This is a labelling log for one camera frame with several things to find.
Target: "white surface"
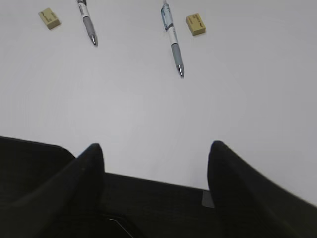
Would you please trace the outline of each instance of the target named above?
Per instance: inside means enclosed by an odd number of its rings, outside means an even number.
[[[220,139],[317,204],[317,1],[168,2],[184,79],[160,0],[88,0],[98,48],[74,0],[0,0],[1,135],[75,155],[99,142],[107,172],[201,188]],[[207,33],[192,37],[196,12]]]

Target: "gray rubber grip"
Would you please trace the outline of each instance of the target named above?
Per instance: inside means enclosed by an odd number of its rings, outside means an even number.
[[[84,24],[87,29],[88,36],[95,35],[94,26],[89,17],[84,17]]]
[[[176,66],[183,65],[183,60],[182,60],[182,55],[180,54],[179,45],[173,44],[172,51],[173,51]]]

